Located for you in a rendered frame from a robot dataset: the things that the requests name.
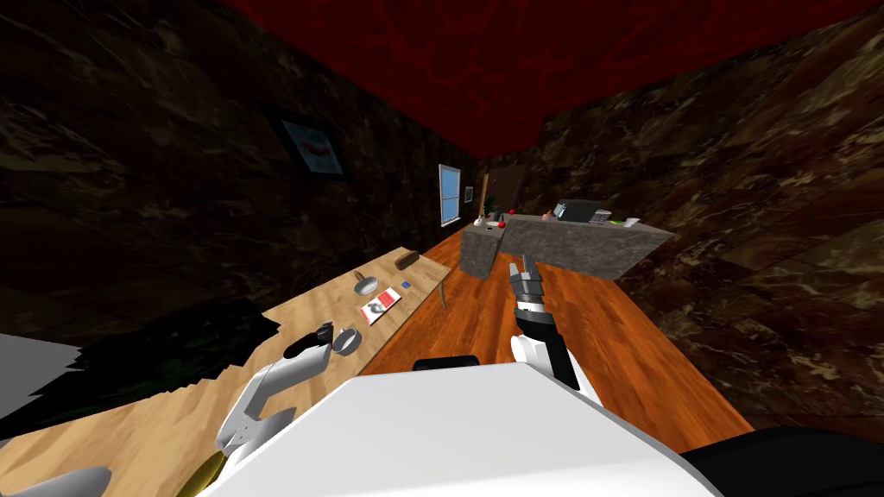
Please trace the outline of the grey stone counter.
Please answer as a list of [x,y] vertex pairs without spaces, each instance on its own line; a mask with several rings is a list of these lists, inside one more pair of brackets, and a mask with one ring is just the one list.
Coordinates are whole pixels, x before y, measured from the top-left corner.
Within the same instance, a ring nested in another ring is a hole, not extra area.
[[480,280],[490,277],[497,255],[531,255],[534,260],[602,280],[617,280],[654,252],[672,234],[629,219],[613,222],[590,214],[569,221],[567,211],[588,201],[563,200],[550,215],[480,217],[464,229],[459,270]]

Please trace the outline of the light wooden table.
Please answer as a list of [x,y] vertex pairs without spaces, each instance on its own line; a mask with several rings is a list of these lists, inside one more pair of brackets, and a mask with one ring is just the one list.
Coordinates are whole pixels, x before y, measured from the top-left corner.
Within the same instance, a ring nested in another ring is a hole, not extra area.
[[[0,449],[0,492],[13,494],[49,478],[91,466],[105,466],[112,478],[104,497],[175,497],[187,477],[216,449],[228,411],[256,372],[281,358],[284,349],[322,323],[356,327],[363,340],[351,355],[333,356],[323,374],[272,396],[262,410],[303,413],[341,384],[361,374],[382,347],[425,303],[440,305],[439,285],[457,267],[456,255],[433,248],[407,269],[394,261],[400,249],[364,263],[363,274],[382,288],[395,288],[400,303],[373,325],[361,313],[366,298],[354,290],[346,269],[336,278],[266,312],[280,329],[255,349],[242,367],[229,367],[215,380],[161,393],[63,425],[11,439]],[[402,282],[410,283],[408,289]]]

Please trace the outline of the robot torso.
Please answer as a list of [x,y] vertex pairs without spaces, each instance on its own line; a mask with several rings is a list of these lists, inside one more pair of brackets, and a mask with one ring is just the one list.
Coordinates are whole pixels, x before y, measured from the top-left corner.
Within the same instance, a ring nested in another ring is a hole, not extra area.
[[359,376],[199,497],[723,497],[524,362]]

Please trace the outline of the grey bowl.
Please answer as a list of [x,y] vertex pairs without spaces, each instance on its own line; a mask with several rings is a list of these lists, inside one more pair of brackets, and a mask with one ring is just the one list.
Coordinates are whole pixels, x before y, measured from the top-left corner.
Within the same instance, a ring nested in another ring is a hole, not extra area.
[[344,328],[332,341],[331,350],[337,355],[348,356],[358,349],[361,342],[362,335],[357,328]]

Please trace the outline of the golden rounded object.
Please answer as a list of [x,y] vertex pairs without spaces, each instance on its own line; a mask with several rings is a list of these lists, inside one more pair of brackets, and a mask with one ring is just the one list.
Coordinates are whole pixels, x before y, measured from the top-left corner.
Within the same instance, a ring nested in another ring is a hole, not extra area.
[[206,458],[188,477],[176,497],[196,497],[200,492],[206,490],[217,480],[227,459],[228,457],[223,451],[217,451]]

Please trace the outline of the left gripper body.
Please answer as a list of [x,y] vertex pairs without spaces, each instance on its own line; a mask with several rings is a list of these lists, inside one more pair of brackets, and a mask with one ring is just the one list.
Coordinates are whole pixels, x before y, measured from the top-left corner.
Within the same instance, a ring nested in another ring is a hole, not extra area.
[[312,347],[324,346],[332,342],[333,324],[322,324],[316,331],[305,334],[290,344],[283,353],[284,359],[292,359]]

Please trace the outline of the red and white book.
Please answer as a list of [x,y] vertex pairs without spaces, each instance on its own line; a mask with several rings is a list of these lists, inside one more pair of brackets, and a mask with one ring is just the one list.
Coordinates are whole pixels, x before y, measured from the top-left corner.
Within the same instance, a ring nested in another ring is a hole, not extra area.
[[392,287],[385,289],[360,309],[361,315],[368,325],[373,325],[386,312],[401,300],[401,295]]

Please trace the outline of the blue window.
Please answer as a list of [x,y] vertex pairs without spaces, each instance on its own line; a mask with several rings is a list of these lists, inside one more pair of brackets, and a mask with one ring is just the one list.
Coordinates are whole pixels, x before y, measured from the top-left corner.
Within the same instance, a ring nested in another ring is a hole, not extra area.
[[439,164],[439,208],[441,226],[459,219],[461,205],[461,171]]

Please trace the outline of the dark brown door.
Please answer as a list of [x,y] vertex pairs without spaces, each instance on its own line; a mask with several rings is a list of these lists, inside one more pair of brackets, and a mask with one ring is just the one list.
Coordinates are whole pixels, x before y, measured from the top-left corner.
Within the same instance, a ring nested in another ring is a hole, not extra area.
[[488,214],[495,209],[509,212],[517,206],[526,170],[523,164],[515,164],[488,172],[484,200]]

